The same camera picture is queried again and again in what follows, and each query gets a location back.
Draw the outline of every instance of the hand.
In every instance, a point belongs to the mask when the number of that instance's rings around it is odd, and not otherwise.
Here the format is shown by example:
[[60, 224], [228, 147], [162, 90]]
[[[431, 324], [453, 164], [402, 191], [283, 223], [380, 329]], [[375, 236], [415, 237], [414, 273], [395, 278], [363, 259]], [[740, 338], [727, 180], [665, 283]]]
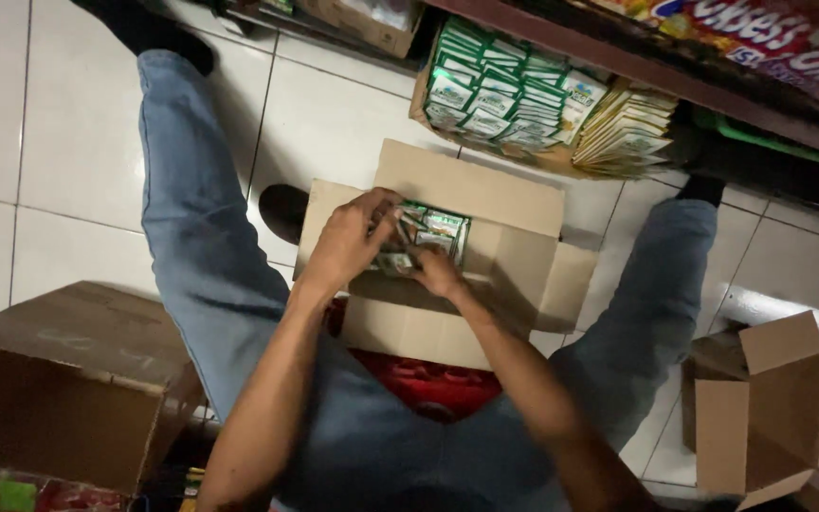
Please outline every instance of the hand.
[[463, 275], [454, 262], [450, 260], [444, 248], [435, 244], [426, 244], [410, 248], [422, 270], [412, 274], [413, 279], [422, 283], [429, 292], [453, 301], [458, 293], [466, 290]]
[[[318, 245], [299, 281], [309, 284], [329, 300], [337, 290], [361, 274], [397, 227], [403, 197], [388, 189], [376, 188], [342, 206], [328, 219]], [[373, 223], [378, 227], [369, 233]]]

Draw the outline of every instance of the open cardboard box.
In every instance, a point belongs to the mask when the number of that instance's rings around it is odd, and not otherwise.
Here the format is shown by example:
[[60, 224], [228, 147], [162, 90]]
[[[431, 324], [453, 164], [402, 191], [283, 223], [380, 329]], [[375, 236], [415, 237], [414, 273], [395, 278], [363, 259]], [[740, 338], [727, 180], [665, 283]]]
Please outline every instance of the open cardboard box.
[[131, 495], [204, 400], [163, 305], [76, 283], [0, 312], [0, 467]]
[[[559, 242], [564, 191], [385, 139], [374, 186], [472, 217], [462, 270], [475, 293], [524, 339], [572, 332], [597, 253]], [[334, 209], [362, 191], [312, 182], [298, 278]], [[419, 283], [366, 272], [348, 285], [347, 343], [372, 352], [490, 369], [469, 325]]]
[[507, 161], [518, 163], [534, 169], [544, 170], [552, 174], [559, 174], [561, 176], [568, 176], [577, 180], [614, 180], [615, 178], [609, 175], [589, 172], [577, 169], [571, 163], [573, 156], [573, 149], [577, 146], [579, 136], [575, 137], [570, 147], [563, 144], [556, 144], [549, 147], [541, 153], [527, 153], [521, 151], [517, 147], [505, 145], [501, 150], [497, 150], [494, 146], [481, 144], [467, 140], [456, 133], [442, 130], [432, 126], [428, 122], [425, 115], [425, 102], [428, 100], [428, 78], [431, 76], [432, 60], [435, 58], [435, 51], [438, 48], [438, 36], [435, 38], [436, 44], [433, 45], [431, 53], [428, 56], [428, 62], [425, 67], [416, 76], [416, 86], [412, 91], [412, 99], [409, 102], [409, 118], [414, 119], [422, 124], [435, 135], [447, 139], [457, 145], [483, 151]]
[[412, 29], [404, 31], [369, 18], [339, 0], [296, 0], [296, 6], [347, 34], [362, 39], [385, 52], [404, 58], [410, 52], [412, 41], [422, 21], [424, 5], [416, 12]]
[[699, 488], [742, 495], [745, 509], [804, 486], [819, 468], [811, 311], [696, 340], [682, 368], [684, 443], [697, 453]]

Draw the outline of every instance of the tile floor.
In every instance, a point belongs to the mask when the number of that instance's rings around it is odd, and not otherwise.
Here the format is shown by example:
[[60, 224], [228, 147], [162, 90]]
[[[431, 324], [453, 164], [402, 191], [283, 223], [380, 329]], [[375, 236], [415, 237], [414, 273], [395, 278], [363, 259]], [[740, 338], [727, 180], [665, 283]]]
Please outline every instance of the tile floor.
[[[578, 332], [533, 334], [547, 355], [596, 320], [650, 207], [685, 180], [575, 181], [461, 151], [407, 118], [411, 78], [269, 30], [235, 36], [181, 0], [158, 8], [219, 55], [211, 81], [252, 207], [278, 181], [369, 186], [384, 137], [566, 190], [565, 230], [591, 236], [601, 256]], [[139, 223], [139, 99], [131, 54], [67, 0], [0, 0], [0, 310], [81, 279], [156, 297]], [[724, 202], [697, 332], [793, 308], [816, 309], [819, 319], [819, 216], [731, 187]], [[291, 279], [295, 248], [267, 231], [256, 208], [249, 218]], [[681, 448], [679, 393], [673, 368], [622, 456], [657, 492], [684, 496], [696, 470]]]

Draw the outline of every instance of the blue jeans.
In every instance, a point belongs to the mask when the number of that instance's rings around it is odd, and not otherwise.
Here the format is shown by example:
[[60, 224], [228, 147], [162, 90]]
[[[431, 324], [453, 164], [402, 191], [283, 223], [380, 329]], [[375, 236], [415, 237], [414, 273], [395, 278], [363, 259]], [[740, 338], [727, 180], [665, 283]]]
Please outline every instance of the blue jeans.
[[[289, 289], [267, 266], [246, 220], [206, 80], [164, 50], [143, 53], [138, 68], [142, 225], [156, 284], [223, 420], [277, 327]], [[608, 311], [579, 343], [550, 358], [616, 450], [650, 410], [668, 367], [688, 350], [715, 230], [716, 209], [706, 202], [656, 205]], [[499, 510], [551, 510], [565, 501], [550, 461], [506, 396], [441, 425], [412, 413], [322, 334], [304, 434], [279, 483], [279, 503], [357, 510], [420, 486], [475, 495]]]

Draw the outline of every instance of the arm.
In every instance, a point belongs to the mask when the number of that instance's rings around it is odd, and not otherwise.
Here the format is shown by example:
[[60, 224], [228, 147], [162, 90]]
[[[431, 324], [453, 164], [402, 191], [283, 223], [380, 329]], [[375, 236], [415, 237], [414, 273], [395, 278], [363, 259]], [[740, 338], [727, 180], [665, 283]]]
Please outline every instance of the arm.
[[529, 434], [548, 452], [575, 512], [657, 510], [640, 481], [577, 408], [548, 361], [482, 305], [441, 250], [417, 254], [416, 279], [470, 324]]
[[[324, 309], [369, 266], [396, 224], [395, 192], [375, 189], [338, 207], [293, 286], [277, 331], [242, 388], [208, 460], [198, 512], [267, 510], [300, 433]], [[372, 216], [381, 215], [369, 234]]]

